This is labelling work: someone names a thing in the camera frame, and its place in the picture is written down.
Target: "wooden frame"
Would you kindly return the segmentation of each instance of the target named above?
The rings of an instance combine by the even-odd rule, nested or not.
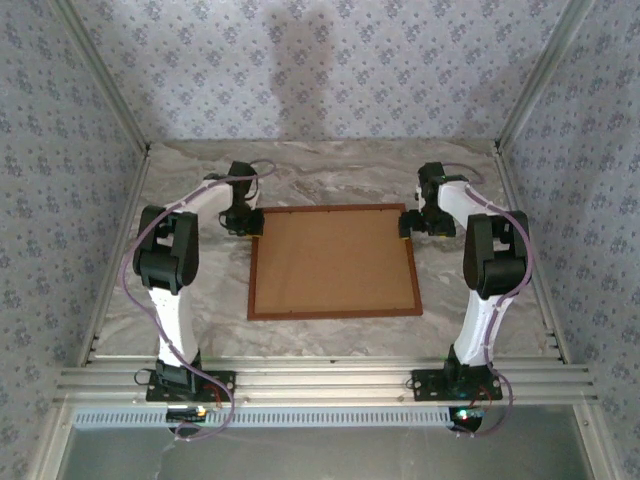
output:
[[[405,211],[405,205],[395,204],[364,204],[364,205],[322,205],[322,206],[300,206],[300,207],[270,207],[263,211],[265,216],[270,213],[293,213],[293,212],[325,212],[325,211],[358,211],[358,210],[398,210]],[[335,310],[320,312],[278,312],[278,313],[257,313],[255,309],[257,290],[257,268],[258,268],[258,248],[260,238],[254,238],[251,248],[251,271],[249,277],[249,305],[247,317],[249,320],[305,320],[305,319],[331,319],[331,318],[362,318],[362,317],[402,317],[420,316],[423,313],[422,300],[420,298],[420,286],[416,273],[415,260],[413,256],[413,244],[411,240],[405,240],[407,249],[407,260],[409,264],[409,274],[413,293],[413,303],[411,308],[375,309],[375,310]]]

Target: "cork board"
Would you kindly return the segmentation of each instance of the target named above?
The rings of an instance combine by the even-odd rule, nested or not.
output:
[[[249,320],[422,315],[403,204],[265,208]]]

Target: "marble table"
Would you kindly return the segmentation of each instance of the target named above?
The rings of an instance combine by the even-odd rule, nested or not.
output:
[[[425,162],[458,162],[486,178],[477,189],[505,204],[489,141],[358,140],[343,142],[181,142],[155,144],[130,229],[147,204],[163,205],[196,187],[210,172],[226,173],[233,160],[270,158],[276,174],[261,182],[260,206],[406,203],[414,208],[417,170]],[[447,167],[447,173],[471,172]],[[231,237],[217,222],[200,226],[200,268],[192,285],[194,328],[206,356],[397,355],[443,357],[462,327],[468,289],[462,277],[464,236],[413,236],[424,314],[420,317],[307,321],[247,320],[251,241]],[[129,268],[133,294],[151,306]],[[533,287],[507,312],[496,341],[503,356],[554,355]],[[153,355],[158,338],[149,319],[116,286],[97,355]]]

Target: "ventilation grille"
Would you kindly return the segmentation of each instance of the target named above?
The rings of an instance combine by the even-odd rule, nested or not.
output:
[[[161,427],[166,409],[81,409],[76,428]],[[220,425],[228,412],[209,412],[205,425]],[[429,427],[450,425],[448,408],[251,408],[236,410],[230,428]]]

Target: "floral wallpaper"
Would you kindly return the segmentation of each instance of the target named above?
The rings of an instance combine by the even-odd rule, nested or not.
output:
[[[0,478],[73,365],[139,153],[45,0],[0,2]]]
[[[598,0],[516,139],[573,359],[589,362],[640,479],[640,6]]]
[[[565,5],[74,3],[153,141],[495,138]]]

